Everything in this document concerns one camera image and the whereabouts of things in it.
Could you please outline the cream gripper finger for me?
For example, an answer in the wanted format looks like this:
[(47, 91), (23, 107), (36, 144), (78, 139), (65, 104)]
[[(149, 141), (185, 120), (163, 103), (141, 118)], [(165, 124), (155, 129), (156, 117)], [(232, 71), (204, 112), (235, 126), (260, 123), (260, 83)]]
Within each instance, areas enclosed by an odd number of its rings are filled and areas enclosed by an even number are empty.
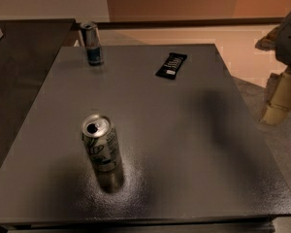
[(271, 73), (265, 94), (261, 121), (269, 125), (281, 124), (291, 112), (291, 70), (280, 75)]

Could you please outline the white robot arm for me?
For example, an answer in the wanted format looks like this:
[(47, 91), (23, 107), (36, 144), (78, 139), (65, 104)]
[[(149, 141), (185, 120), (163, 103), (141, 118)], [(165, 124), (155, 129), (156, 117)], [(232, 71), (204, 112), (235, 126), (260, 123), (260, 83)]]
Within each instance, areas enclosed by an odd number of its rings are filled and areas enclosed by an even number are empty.
[(287, 66), (280, 75), (270, 75), (261, 116), (264, 123), (281, 124), (291, 112), (291, 12), (278, 27), (260, 39), (255, 48), (273, 50), (275, 59)]

